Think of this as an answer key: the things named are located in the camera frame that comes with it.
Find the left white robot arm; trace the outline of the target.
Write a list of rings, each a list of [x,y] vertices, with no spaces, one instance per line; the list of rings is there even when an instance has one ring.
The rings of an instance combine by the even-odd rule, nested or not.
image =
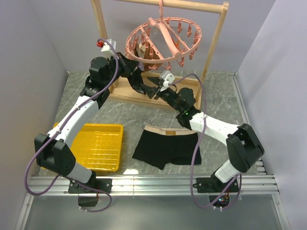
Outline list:
[[[70,147],[86,121],[105,103],[110,95],[109,87],[115,80],[124,77],[134,89],[139,87],[142,72],[138,64],[120,52],[110,58],[94,58],[74,107],[46,135],[36,136],[37,165],[80,182],[80,188],[87,193],[94,191],[97,186],[95,173],[77,162]]]

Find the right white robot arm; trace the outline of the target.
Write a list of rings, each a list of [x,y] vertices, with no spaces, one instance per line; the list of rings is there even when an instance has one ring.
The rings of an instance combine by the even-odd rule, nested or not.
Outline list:
[[[152,99],[162,99],[178,112],[177,120],[182,127],[202,132],[227,147],[228,160],[212,175],[212,188],[218,192],[228,186],[234,176],[247,172],[264,154],[264,148],[255,131],[249,124],[234,125],[206,115],[194,104],[193,90],[181,88],[178,92],[171,89],[175,80],[172,74],[165,77],[148,77],[155,84],[150,87],[141,84],[141,88]]]

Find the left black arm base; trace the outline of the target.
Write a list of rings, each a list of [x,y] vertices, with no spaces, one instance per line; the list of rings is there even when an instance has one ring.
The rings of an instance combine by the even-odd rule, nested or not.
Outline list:
[[[97,179],[94,178],[87,184],[77,181],[70,181],[68,194],[78,195],[78,206],[80,209],[87,212],[100,212],[109,208],[112,204],[112,197],[110,195],[112,188],[112,179]],[[98,205],[100,195],[106,195],[109,198],[108,204],[102,208],[94,210]]]

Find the black underwear beige waistband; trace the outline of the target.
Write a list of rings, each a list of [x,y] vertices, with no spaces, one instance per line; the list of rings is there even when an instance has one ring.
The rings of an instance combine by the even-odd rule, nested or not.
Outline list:
[[[146,125],[132,158],[160,170],[168,163],[190,165],[197,142],[196,131]]]

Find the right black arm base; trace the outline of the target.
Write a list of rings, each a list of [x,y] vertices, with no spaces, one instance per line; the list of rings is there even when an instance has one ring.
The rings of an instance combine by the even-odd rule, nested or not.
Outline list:
[[[201,205],[195,198],[193,188],[197,189],[197,193],[218,193],[213,197],[209,204]],[[190,182],[190,193],[194,204],[201,209],[212,207],[223,211],[231,207],[240,197],[242,188],[242,175],[238,174],[226,183],[220,182],[218,179],[209,177],[198,177],[196,183]]]

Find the pink round clip hanger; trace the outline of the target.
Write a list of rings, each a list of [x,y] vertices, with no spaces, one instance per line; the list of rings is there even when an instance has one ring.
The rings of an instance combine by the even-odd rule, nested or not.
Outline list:
[[[172,61],[176,61],[180,67],[183,67],[185,56],[188,56],[190,60],[193,59],[202,39],[202,30],[195,22],[189,19],[164,17],[163,6],[163,1],[160,0],[158,19],[150,17],[147,22],[131,32],[126,40],[125,53],[129,59],[136,60],[139,63],[161,63],[163,68],[171,70]],[[169,57],[164,57],[153,39],[150,38],[150,33],[154,28],[161,33],[166,47],[170,51]],[[150,50],[150,56],[155,51],[160,59],[150,60],[135,56],[136,43],[146,45]]]

